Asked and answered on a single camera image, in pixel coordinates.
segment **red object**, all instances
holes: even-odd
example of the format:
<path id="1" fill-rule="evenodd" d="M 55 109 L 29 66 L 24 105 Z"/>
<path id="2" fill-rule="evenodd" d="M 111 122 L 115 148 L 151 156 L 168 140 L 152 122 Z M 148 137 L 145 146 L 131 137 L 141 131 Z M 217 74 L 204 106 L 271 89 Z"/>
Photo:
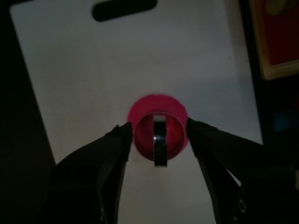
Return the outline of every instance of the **red object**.
<path id="1" fill-rule="evenodd" d="M 140 154 L 153 160 L 153 116 L 165 116 L 167 154 L 172 159 L 188 143 L 185 125 L 188 114 L 184 106 L 171 96 L 151 94 L 136 101 L 129 110 L 127 120 L 132 123 L 135 132 L 135 147 Z"/>
<path id="2" fill-rule="evenodd" d="M 258 3 L 262 4 L 270 64 L 299 60 L 299 5 L 271 16 L 267 14 L 266 0 Z"/>

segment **dark background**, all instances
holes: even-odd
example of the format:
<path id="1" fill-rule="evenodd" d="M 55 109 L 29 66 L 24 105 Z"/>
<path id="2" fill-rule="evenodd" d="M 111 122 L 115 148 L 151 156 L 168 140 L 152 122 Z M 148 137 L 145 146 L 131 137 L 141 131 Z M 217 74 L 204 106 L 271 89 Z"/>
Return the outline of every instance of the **dark background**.
<path id="1" fill-rule="evenodd" d="M 39 112 L 24 58 L 9 17 L 9 6 L 25 2 L 0 1 L 1 45 L 1 133 L 0 133 L 0 223 L 35 223 L 47 197 L 53 158 Z M 299 132 L 275 132 L 274 114 L 290 109 L 299 97 L 299 76 L 264 81 L 248 1 L 239 1 L 247 36 L 248 56 L 256 93 L 256 106 L 264 145 L 282 151 L 299 169 Z"/>

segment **white board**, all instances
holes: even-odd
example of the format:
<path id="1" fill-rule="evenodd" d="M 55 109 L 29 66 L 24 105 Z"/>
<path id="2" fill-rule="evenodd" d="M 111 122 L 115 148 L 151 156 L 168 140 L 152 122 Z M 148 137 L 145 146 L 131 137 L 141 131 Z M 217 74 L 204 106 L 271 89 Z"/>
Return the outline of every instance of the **white board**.
<path id="1" fill-rule="evenodd" d="M 11 9 L 56 162 L 127 121 L 135 101 L 175 97 L 189 117 L 260 140 L 238 0 L 160 0 L 99 23 L 95 0 L 39 0 Z M 131 150 L 119 223 L 215 223 L 188 146 L 155 168 Z"/>

